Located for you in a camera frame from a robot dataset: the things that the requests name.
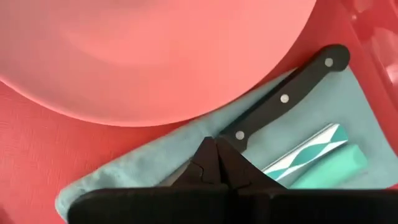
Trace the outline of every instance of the knife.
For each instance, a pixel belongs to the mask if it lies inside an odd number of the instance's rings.
[[[323,47],[224,128],[217,138],[224,139],[239,152],[245,151],[251,135],[292,109],[327,74],[343,71],[348,66],[349,58],[349,50],[344,45]]]

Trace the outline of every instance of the red surface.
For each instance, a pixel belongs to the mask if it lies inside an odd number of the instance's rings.
[[[261,81],[300,35],[315,2],[2,0],[0,80],[84,121],[179,122]]]
[[[398,113],[364,53],[345,9],[318,1],[302,35],[267,80],[299,65],[330,43],[346,44],[351,68],[391,146],[398,150]],[[130,149],[178,124],[156,128],[115,128],[85,123],[49,111],[0,85],[0,223],[61,224],[54,209],[58,191]]]

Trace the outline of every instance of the pink plate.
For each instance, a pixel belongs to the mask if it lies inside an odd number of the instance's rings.
[[[270,72],[316,0],[3,0],[0,80],[116,126],[189,119]]]

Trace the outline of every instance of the kitchen knife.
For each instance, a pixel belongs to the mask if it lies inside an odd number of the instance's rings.
[[[218,138],[225,139],[236,150],[243,152],[252,134],[292,109],[327,74],[343,71],[348,66],[349,56],[349,50],[344,45],[333,44],[322,48],[224,128]]]

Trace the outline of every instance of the red textured surface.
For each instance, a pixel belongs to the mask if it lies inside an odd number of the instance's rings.
[[[335,0],[318,1],[303,34],[270,78],[293,68],[321,46],[346,44],[351,68],[391,146],[398,149],[398,113],[370,58]],[[116,128],[54,113],[0,84],[0,223],[63,223],[54,209],[58,191],[131,149],[181,124]]]

